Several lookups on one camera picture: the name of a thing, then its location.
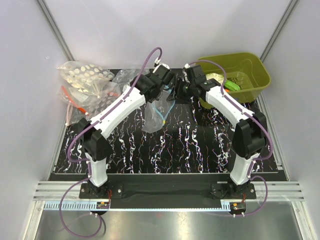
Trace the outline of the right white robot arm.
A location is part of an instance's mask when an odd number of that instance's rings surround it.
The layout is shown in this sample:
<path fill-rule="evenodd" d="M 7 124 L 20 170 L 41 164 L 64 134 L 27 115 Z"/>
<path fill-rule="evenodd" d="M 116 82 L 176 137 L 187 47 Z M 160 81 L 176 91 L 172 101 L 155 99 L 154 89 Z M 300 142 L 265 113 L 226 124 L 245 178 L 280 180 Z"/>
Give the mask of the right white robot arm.
<path fill-rule="evenodd" d="M 188 76 L 186 79 L 173 78 L 167 81 L 172 90 L 168 100 L 184 102 L 192 97 L 204 100 L 215 107 L 234 127 L 232 147 L 236 154 L 233 169 L 227 183 L 221 185 L 221 193 L 215 198 L 239 198 L 245 194 L 256 161 L 268 159 L 272 152 L 262 156 L 267 146 L 272 146 L 268 133 L 266 116 L 254 113 L 234 100 L 214 78 L 205 75 Z"/>

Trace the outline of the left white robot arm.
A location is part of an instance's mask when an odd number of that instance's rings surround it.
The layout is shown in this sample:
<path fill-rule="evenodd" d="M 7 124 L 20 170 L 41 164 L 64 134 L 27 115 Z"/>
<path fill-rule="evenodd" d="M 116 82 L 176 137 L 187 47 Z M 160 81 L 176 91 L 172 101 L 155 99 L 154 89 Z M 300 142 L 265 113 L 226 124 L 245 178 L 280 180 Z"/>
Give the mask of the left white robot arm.
<path fill-rule="evenodd" d="M 130 85 L 115 102 L 90 120 L 78 122 L 83 130 L 77 135 L 84 147 L 85 161 L 88 164 L 88 186 L 97 198 L 108 193 L 106 170 L 108 137 L 113 130 L 133 111 L 147 102 L 157 100 L 162 91 L 175 79 L 170 70 L 158 70 L 133 78 Z"/>

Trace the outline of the clear blue-zipper bag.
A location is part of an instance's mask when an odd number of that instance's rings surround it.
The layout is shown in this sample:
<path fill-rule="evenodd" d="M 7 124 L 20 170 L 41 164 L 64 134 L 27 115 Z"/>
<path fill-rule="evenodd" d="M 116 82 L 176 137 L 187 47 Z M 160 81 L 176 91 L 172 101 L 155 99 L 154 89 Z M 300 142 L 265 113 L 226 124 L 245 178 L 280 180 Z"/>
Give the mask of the clear blue-zipper bag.
<path fill-rule="evenodd" d="M 175 100 L 167 100 L 171 92 L 171 89 L 165 89 L 158 100 L 146 104 L 143 132 L 152 134 L 166 124 L 167 117 L 176 103 Z"/>

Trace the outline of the green vegetable toy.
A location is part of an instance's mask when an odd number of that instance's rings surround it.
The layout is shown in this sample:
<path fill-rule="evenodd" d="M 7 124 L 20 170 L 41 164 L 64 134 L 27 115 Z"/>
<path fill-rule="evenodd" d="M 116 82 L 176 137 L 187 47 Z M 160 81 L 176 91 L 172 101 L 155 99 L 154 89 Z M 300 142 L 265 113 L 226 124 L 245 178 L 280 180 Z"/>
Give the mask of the green vegetable toy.
<path fill-rule="evenodd" d="M 224 83 L 224 88 L 232 92 L 241 90 L 241 87 L 239 85 L 228 79 Z"/>

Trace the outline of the white cauliflower toy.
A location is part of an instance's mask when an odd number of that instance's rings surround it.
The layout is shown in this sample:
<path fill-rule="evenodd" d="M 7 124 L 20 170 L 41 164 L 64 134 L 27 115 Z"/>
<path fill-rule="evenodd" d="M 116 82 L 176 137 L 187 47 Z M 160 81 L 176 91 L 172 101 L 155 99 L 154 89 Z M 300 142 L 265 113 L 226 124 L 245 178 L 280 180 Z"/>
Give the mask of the white cauliflower toy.
<path fill-rule="evenodd" d="M 217 73 L 208 73 L 205 75 L 207 80 L 215 79 L 218 83 L 222 84 L 224 82 L 224 76 Z"/>

